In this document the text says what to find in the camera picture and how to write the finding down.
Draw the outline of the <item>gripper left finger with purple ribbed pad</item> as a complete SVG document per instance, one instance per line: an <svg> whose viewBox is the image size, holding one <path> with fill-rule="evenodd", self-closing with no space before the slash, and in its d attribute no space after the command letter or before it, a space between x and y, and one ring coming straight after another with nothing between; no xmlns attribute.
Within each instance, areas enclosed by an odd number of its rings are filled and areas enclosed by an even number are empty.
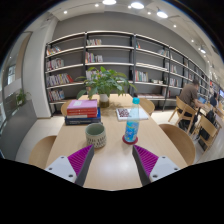
<svg viewBox="0 0 224 224"><path fill-rule="evenodd" d="M78 186L83 186L93 156L94 146L89 145L68 157L59 156L46 168L46 171Z"/></svg>

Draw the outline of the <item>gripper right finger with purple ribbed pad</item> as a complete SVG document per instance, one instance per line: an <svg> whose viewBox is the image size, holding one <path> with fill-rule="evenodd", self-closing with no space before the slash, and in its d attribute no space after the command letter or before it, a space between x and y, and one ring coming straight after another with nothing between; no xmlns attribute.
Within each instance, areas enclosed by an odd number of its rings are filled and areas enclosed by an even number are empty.
<svg viewBox="0 0 224 224"><path fill-rule="evenodd" d="M132 155L135 159L143 186L179 170L179 167L168 157L158 157L147 149L137 145L133 146Z"/></svg>

